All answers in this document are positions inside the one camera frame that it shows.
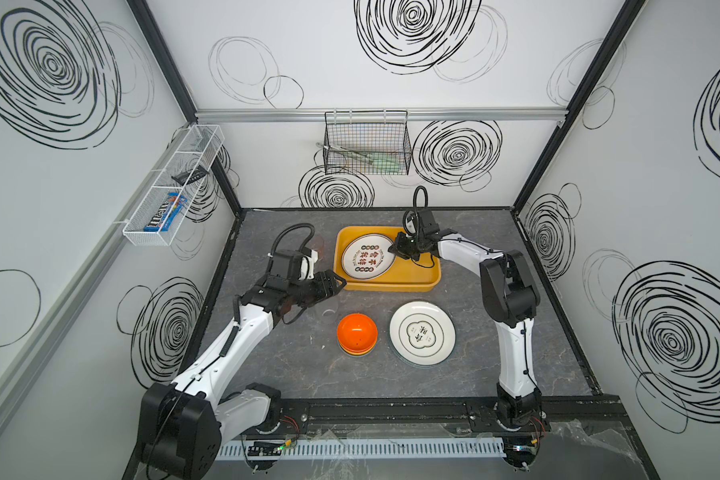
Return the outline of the red text white plate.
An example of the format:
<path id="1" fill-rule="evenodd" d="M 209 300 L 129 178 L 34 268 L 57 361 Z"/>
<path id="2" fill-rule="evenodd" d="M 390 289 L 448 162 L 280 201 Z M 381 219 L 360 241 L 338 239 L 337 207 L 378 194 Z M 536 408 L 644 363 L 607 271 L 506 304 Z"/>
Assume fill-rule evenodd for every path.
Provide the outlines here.
<path id="1" fill-rule="evenodd" d="M 354 280 L 371 280 L 385 274 L 394 264 L 389 252 L 392 240 L 381 234 L 366 234 L 352 240 L 341 256 L 341 267 Z"/>

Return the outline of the green clover white plate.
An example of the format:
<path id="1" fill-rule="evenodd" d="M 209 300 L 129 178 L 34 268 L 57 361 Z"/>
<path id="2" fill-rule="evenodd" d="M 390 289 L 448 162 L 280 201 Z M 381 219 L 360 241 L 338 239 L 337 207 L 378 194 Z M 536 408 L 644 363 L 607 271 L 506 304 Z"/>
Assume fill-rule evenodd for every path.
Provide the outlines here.
<path id="1" fill-rule="evenodd" d="M 391 317 L 389 336 L 401 358 L 425 367 L 444 362 L 456 343 L 451 318 L 437 305 L 425 301 L 400 306 Z"/>

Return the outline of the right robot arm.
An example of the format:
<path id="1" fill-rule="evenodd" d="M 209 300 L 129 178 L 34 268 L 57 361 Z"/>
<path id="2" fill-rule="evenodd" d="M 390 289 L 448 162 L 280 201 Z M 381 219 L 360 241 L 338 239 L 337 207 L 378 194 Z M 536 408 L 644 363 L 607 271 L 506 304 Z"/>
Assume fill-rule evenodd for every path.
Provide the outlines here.
<path id="1" fill-rule="evenodd" d="M 402 225 L 391 253 L 410 261 L 429 254 L 479 277 L 484 309 L 498 333 L 497 421 L 506 430 L 521 429 L 540 414 L 542 405 L 532 352 L 540 294 L 525 256 L 518 250 L 491 249 L 454 230 L 442 229 L 428 208 L 405 211 Z"/>

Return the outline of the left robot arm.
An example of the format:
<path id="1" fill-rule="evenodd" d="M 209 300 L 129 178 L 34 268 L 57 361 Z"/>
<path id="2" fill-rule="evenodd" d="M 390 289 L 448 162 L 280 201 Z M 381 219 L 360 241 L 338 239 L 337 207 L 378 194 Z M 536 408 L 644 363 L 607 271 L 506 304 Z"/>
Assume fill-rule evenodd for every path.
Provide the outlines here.
<path id="1" fill-rule="evenodd" d="M 277 425 L 272 406 L 278 390 L 251 384 L 231 397 L 224 393 L 292 308 L 306 311 L 346 287 L 333 270 L 317 270 L 317 260 L 317 253 L 306 247 L 269 254 L 265 273 L 234 299 L 233 317 L 222 333 L 173 380 L 147 389 L 124 478 L 135 478 L 143 466 L 147 474 L 201 479 L 234 437 L 252 427 Z"/>

